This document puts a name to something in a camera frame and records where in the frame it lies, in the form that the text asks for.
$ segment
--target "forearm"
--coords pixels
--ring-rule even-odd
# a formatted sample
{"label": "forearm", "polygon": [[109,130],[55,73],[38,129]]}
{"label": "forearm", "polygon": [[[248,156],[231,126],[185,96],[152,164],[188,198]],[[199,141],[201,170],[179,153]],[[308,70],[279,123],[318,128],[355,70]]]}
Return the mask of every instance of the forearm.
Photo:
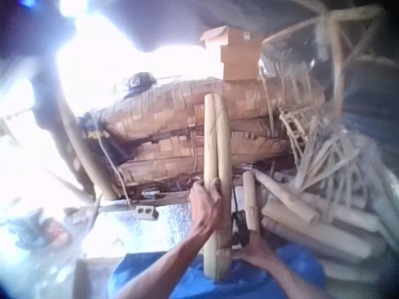
{"label": "forearm", "polygon": [[327,299],[324,292],[307,283],[303,278],[295,274],[277,256],[269,257],[260,262],[261,268],[267,270],[279,283],[289,299]]}
{"label": "forearm", "polygon": [[168,298],[210,235],[207,227],[193,228],[174,249],[128,282],[116,298]]}

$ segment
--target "person's right hand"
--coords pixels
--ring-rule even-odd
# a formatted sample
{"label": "person's right hand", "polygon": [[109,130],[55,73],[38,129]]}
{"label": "person's right hand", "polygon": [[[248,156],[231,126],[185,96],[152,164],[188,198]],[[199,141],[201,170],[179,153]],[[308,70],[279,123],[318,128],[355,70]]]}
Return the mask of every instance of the person's right hand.
{"label": "person's right hand", "polygon": [[260,233],[253,230],[250,230],[247,246],[237,250],[221,249],[218,251],[218,255],[245,260],[257,267],[265,267],[271,260],[276,259],[276,255],[269,248]]}

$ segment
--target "stack of wood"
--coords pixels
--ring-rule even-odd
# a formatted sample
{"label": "stack of wood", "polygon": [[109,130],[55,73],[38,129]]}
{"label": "stack of wood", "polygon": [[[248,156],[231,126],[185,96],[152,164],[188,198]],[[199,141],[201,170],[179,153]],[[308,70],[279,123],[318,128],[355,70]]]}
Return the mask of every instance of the stack of wood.
{"label": "stack of wood", "polygon": [[[209,93],[226,100],[233,166],[287,154],[290,143],[275,132],[279,124],[273,114],[291,103],[294,94],[303,99],[298,107],[324,101],[315,80],[309,79],[308,86],[314,89],[314,98],[305,96],[307,89],[298,86],[295,91],[285,88],[282,97],[277,78],[175,82],[99,110],[95,117],[134,157],[118,167],[124,184],[134,187],[203,171],[204,98]],[[113,181],[120,185],[116,177]]]}
{"label": "stack of wood", "polygon": [[[282,114],[283,118],[287,117],[285,112]],[[291,114],[290,117],[299,126],[296,116]],[[339,263],[359,264],[381,257],[387,244],[399,254],[396,207],[381,195],[381,183],[377,186],[381,191],[379,196],[373,191],[370,197],[370,188],[375,190],[376,187],[364,180],[359,149],[350,142],[345,130],[325,135],[326,124],[320,119],[320,114],[312,115],[309,124],[302,126],[303,131],[294,131],[284,122],[288,131],[306,136],[302,138],[305,148],[301,148],[297,174],[288,178],[289,183],[281,184],[256,169],[252,170],[256,179],[270,191],[267,204],[262,208],[262,226],[317,252],[327,275],[375,283],[378,270],[373,273],[362,268],[366,273],[363,275],[359,268]],[[291,141],[293,148],[298,146],[293,138]],[[377,176],[374,173],[371,180],[379,182]],[[353,275],[345,276],[346,271]]]}

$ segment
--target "person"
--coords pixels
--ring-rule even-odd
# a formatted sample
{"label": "person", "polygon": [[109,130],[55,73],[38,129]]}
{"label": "person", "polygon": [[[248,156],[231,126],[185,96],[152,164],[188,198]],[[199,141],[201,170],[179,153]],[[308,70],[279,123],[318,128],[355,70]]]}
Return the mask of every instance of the person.
{"label": "person", "polygon": [[[114,298],[168,298],[171,295],[190,263],[219,225],[223,206],[218,185],[219,180],[215,179],[208,193],[200,183],[194,183],[190,192],[193,218],[190,233],[175,248],[128,281],[119,289]],[[251,231],[249,243],[244,248],[223,249],[218,254],[241,259],[269,272],[289,299],[328,298],[322,290],[295,274],[269,248],[258,232]]]}

